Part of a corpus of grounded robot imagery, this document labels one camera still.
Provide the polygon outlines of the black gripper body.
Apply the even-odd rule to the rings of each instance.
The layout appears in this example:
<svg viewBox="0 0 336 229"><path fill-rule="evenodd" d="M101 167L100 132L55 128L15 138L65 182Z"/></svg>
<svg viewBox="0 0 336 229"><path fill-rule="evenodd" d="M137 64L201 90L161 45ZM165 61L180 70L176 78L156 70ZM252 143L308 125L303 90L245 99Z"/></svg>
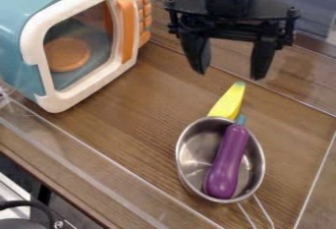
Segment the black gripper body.
<svg viewBox="0 0 336 229"><path fill-rule="evenodd" d="M295 41L297 8L280 0L249 0L243 16L217 15L207 9L205 0L167 0L168 31L185 50L205 49L211 38L256 42L267 35L276 50Z"/></svg>

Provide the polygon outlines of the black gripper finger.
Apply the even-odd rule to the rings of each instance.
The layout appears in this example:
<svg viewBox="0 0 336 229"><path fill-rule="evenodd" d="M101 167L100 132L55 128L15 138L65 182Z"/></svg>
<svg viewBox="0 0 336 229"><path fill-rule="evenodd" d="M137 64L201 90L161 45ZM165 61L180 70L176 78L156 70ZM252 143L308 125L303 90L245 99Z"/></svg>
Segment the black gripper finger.
<svg viewBox="0 0 336 229"><path fill-rule="evenodd" d="M180 32L180 42L192 69L204 74L211 65L211 41L191 32Z"/></svg>
<svg viewBox="0 0 336 229"><path fill-rule="evenodd" d="M271 39L255 42L251 56L251 78L263 80L271 68L276 53L276 42Z"/></svg>

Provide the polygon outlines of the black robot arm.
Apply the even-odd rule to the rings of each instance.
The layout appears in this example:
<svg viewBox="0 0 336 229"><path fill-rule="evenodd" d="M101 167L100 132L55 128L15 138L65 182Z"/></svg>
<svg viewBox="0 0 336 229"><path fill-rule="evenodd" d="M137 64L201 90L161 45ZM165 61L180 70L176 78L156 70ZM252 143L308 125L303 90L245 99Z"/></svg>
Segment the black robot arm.
<svg viewBox="0 0 336 229"><path fill-rule="evenodd" d="M249 77L265 78L275 54L295 42L297 8L279 0L167 0L168 31L176 35L192 69L211 65L211 40L253 44Z"/></svg>

